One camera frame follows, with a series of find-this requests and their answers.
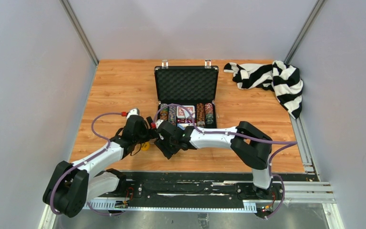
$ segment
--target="poker chip case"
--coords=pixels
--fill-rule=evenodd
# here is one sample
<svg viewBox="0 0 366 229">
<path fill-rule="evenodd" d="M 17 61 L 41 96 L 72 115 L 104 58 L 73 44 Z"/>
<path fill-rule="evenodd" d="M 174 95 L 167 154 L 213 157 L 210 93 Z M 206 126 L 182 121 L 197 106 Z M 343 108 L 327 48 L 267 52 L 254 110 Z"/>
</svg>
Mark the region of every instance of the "poker chip case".
<svg viewBox="0 0 366 229">
<path fill-rule="evenodd" d="M 218 66 L 212 66 L 210 60 L 205 60 L 204 66 L 169 66 L 167 60 L 162 61 L 162 65 L 154 69 L 158 109 L 161 104 L 197 107 L 197 104 L 211 103 L 214 122 L 205 124 L 205 128 L 217 128 L 214 100 L 218 72 Z"/>
</svg>

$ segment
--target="black and white striped cloth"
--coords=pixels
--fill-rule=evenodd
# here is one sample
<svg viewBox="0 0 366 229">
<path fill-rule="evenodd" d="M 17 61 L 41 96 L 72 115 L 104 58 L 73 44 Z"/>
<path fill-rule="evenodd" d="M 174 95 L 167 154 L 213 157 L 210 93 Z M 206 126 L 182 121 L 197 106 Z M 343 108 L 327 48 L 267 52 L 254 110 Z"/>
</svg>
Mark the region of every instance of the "black and white striped cloth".
<svg viewBox="0 0 366 229">
<path fill-rule="evenodd" d="M 304 83 L 299 76 L 299 69 L 282 61 L 272 64 L 227 63 L 225 73 L 233 73 L 233 81 L 239 89 L 260 87 L 275 92 L 278 102 L 297 119 L 302 110 L 302 88 Z"/>
</svg>

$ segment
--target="wooden table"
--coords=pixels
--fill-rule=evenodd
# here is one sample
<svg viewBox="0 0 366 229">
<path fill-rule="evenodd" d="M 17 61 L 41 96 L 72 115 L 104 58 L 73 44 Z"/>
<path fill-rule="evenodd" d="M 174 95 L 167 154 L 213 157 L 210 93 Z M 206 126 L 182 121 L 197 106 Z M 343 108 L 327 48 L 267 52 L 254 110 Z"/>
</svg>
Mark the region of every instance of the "wooden table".
<svg viewBox="0 0 366 229">
<path fill-rule="evenodd" d="M 129 111 L 138 107 L 141 116 L 153 116 L 157 94 L 153 69 L 161 60 L 101 60 L 83 114 L 81 126 L 71 155 L 71 161 L 96 151 L 105 141 L 91 131 L 92 120 L 106 112 Z M 274 93 L 254 88 L 239 90 L 231 73 L 224 73 L 228 62 L 263 63 L 270 60 L 213 60 L 220 68 L 215 106 L 219 128 L 236 126 L 248 121 L 276 141 L 294 141 L 294 131 L 287 111 L 278 103 Z M 169 65 L 203 65 L 204 60 L 169 60 Z M 110 115 L 96 122 L 95 130 L 113 137 L 125 125 L 125 117 Z M 273 145 L 273 151 L 280 146 Z M 250 172 L 234 151 L 219 148 L 180 151 L 166 159 L 155 146 L 135 156 L 112 164 L 117 170 L 132 171 L 208 171 Z M 297 146 L 284 150 L 273 159 L 274 172 L 304 172 Z"/>
</svg>

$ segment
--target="metal latch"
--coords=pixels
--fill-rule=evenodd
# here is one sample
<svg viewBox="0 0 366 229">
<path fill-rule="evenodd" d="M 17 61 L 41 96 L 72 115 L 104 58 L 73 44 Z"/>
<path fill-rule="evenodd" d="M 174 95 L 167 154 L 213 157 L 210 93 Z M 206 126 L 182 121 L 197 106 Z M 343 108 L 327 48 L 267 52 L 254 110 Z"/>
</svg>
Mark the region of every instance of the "metal latch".
<svg viewBox="0 0 366 229">
<path fill-rule="evenodd" d="M 162 61 L 162 68 L 168 68 L 169 64 L 168 64 L 168 60 L 163 60 Z"/>
<path fill-rule="evenodd" d="M 211 68 L 211 60 L 205 60 L 205 68 Z"/>
</svg>

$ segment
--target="poker chip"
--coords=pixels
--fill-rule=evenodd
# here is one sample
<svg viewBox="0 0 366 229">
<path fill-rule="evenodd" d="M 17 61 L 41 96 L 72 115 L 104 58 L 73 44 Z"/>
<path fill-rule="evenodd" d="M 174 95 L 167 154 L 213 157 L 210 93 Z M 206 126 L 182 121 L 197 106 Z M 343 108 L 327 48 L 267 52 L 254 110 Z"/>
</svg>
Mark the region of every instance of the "poker chip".
<svg viewBox="0 0 366 229">
<path fill-rule="evenodd" d="M 176 106 L 169 107 L 168 121 L 171 124 L 176 125 Z"/>
<path fill-rule="evenodd" d="M 204 127 L 205 126 L 204 104 L 197 104 L 196 111 L 197 111 L 197 126 Z"/>
<path fill-rule="evenodd" d="M 213 105 L 208 103 L 204 105 L 205 109 L 205 123 L 208 125 L 214 123 L 214 108 Z"/>
<path fill-rule="evenodd" d="M 168 110 L 167 104 L 161 104 L 161 108 L 163 108 L 160 112 L 160 119 L 168 121 Z"/>
</svg>

